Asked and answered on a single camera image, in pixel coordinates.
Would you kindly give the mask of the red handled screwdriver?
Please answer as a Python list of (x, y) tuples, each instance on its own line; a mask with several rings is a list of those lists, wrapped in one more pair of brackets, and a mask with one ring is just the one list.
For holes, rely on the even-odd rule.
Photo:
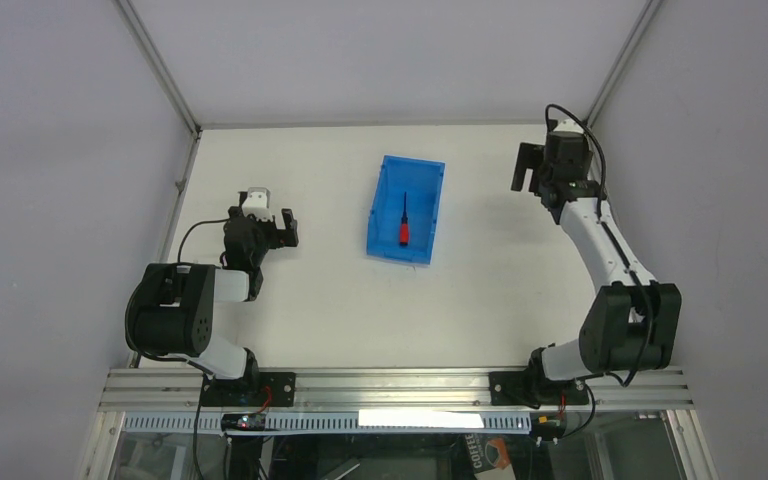
[(402, 199), (402, 214), (400, 220), (400, 230), (398, 243), (400, 247), (407, 247), (410, 242), (410, 227), (409, 227), (409, 215), (407, 209), (407, 193), (403, 193)]

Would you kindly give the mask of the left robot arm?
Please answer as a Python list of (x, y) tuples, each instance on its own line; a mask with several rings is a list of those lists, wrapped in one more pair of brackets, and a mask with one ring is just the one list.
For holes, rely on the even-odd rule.
[(151, 263), (129, 298), (125, 340), (138, 355), (156, 362), (185, 363), (208, 378), (246, 393), (260, 393), (253, 351), (215, 334), (219, 303), (255, 301), (264, 283), (268, 252), (299, 244), (298, 221), (284, 208), (271, 208), (271, 192), (252, 187), (217, 219), (223, 232), (218, 263), (187, 262), (179, 249), (171, 263)]

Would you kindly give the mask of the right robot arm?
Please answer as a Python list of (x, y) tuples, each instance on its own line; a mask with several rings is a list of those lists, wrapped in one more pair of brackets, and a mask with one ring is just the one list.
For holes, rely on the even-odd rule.
[(518, 149), (512, 190), (540, 200), (573, 242), (595, 291), (578, 336), (530, 356), (524, 386), (541, 401), (605, 374), (623, 373), (627, 386), (672, 360), (682, 295), (675, 284), (657, 280), (621, 234), (603, 181), (589, 176), (598, 151), (586, 135), (558, 130), (542, 145)]

